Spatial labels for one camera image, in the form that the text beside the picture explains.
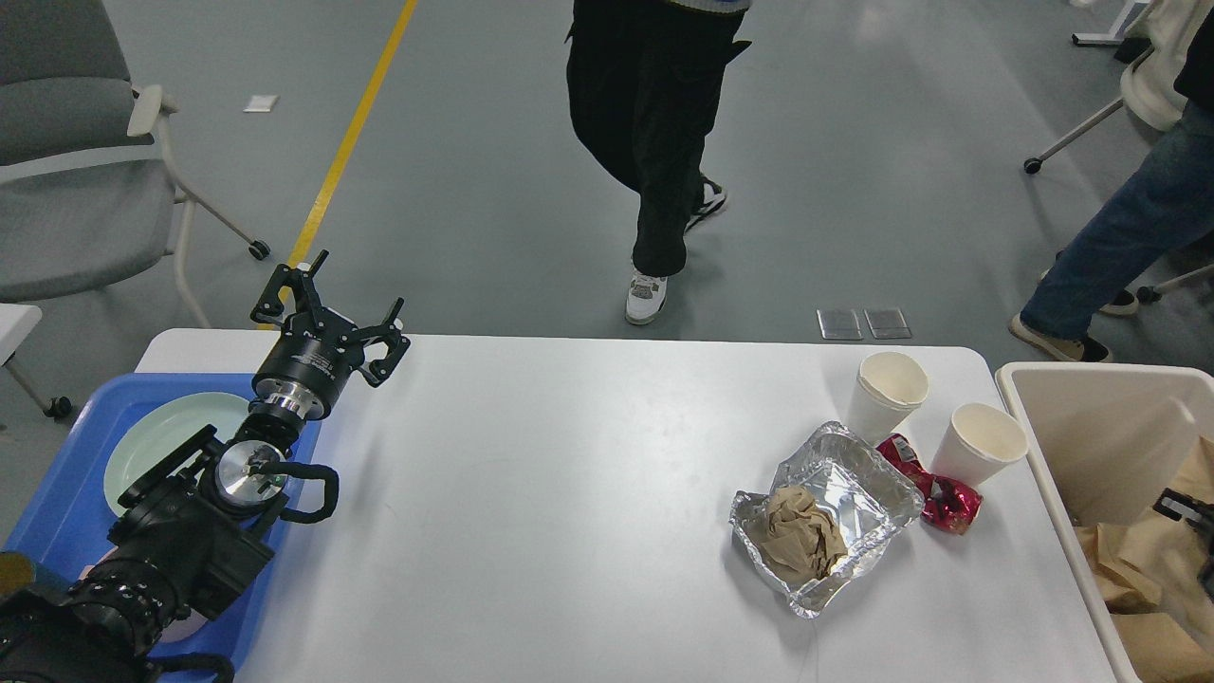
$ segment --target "blue tray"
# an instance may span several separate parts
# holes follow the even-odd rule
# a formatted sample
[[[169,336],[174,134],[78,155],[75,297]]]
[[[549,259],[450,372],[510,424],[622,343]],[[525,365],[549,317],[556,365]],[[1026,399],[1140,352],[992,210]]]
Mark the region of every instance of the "blue tray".
[[[191,394],[226,392],[251,400],[251,375],[125,375],[106,383],[89,399],[51,469],[34,494],[4,550],[17,551],[74,581],[113,546],[106,534],[118,518],[106,505],[102,478],[109,455],[136,422],[153,410]],[[310,422],[295,445],[294,461],[307,463],[316,448],[320,423]],[[287,495],[296,499],[301,483],[293,480]],[[266,543],[278,551],[287,534],[276,524]],[[161,643],[152,656],[215,653],[238,667],[249,653],[262,602],[277,563],[271,560],[253,586],[214,622],[176,643]],[[178,672],[161,681],[210,681],[211,673]]]

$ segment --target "red wrapper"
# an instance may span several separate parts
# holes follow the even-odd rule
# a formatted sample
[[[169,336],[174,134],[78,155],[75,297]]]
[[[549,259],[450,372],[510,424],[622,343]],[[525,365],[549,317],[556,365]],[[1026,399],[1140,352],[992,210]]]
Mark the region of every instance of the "red wrapper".
[[[890,437],[877,451],[923,494],[923,518],[927,524],[960,535],[977,519],[982,495],[955,479],[930,474],[904,437]]]
[[[919,493],[923,494],[924,500],[931,496],[931,476],[919,465],[919,456],[915,455],[914,449],[907,443],[906,437],[894,434],[885,442],[881,442],[877,451],[885,456],[885,460],[890,461],[890,465],[895,469],[919,488]]]
[[[923,518],[927,524],[961,535],[978,517],[982,494],[947,477],[934,477],[931,496],[924,502]]]

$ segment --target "yellow floor line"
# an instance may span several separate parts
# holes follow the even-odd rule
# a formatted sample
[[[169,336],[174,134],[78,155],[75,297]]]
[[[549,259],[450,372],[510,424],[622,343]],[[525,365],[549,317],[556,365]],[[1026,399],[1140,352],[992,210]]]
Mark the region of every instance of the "yellow floor line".
[[[287,257],[287,264],[289,266],[294,267],[299,264],[307,256],[308,250],[312,247],[312,241],[316,240],[316,233],[320,229],[324,214],[329,210],[329,201],[333,200],[333,193],[337,189],[337,183],[341,182],[341,173],[346,170],[346,163],[350,161],[350,154],[353,153],[354,144],[358,143],[358,136],[363,132],[363,125],[367,123],[367,116],[371,113],[375,97],[384,84],[384,76],[387,75],[387,69],[392,66],[392,58],[401,46],[401,38],[404,35],[405,27],[409,25],[409,19],[413,17],[413,8],[416,5],[418,0],[408,0],[404,7],[401,8],[401,16],[396,19],[392,35],[388,36],[387,44],[384,45],[379,63],[375,64],[375,72],[371,73],[371,79],[367,82],[367,90],[363,91],[363,98],[358,102],[358,108],[354,109],[354,118],[350,119],[350,126],[346,127],[346,136],[341,138],[337,153],[333,156],[333,163],[329,164],[329,172],[324,176],[320,192],[316,195],[316,200],[312,201],[312,210],[308,211],[307,220],[304,221],[304,228],[295,240],[295,246],[291,249],[290,256]],[[265,323],[257,326],[260,329],[272,329],[272,325]]]

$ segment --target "aluminum foil tray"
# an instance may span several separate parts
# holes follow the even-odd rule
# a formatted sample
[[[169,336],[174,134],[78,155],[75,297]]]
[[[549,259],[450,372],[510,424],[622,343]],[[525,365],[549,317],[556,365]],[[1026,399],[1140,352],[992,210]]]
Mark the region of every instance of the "aluminum foil tray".
[[[767,497],[781,486],[801,485],[839,523],[847,543],[828,576],[795,585],[771,570],[758,541],[766,536]],[[738,491],[730,524],[767,584],[788,597],[798,616],[815,619],[835,593],[863,576],[881,559],[890,540],[923,512],[923,495],[880,454],[838,422],[819,427],[787,461],[776,468],[767,494]]]

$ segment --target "trash bin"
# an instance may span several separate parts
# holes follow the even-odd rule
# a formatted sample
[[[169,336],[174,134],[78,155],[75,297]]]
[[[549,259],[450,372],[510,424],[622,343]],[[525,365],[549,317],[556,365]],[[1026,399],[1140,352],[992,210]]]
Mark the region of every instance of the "trash bin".
[[[1136,683],[1073,527],[1128,525],[1155,502],[1199,437],[1214,439],[1214,380],[1191,369],[1025,363],[1002,368],[995,383],[1028,433],[1028,465],[1113,672]]]

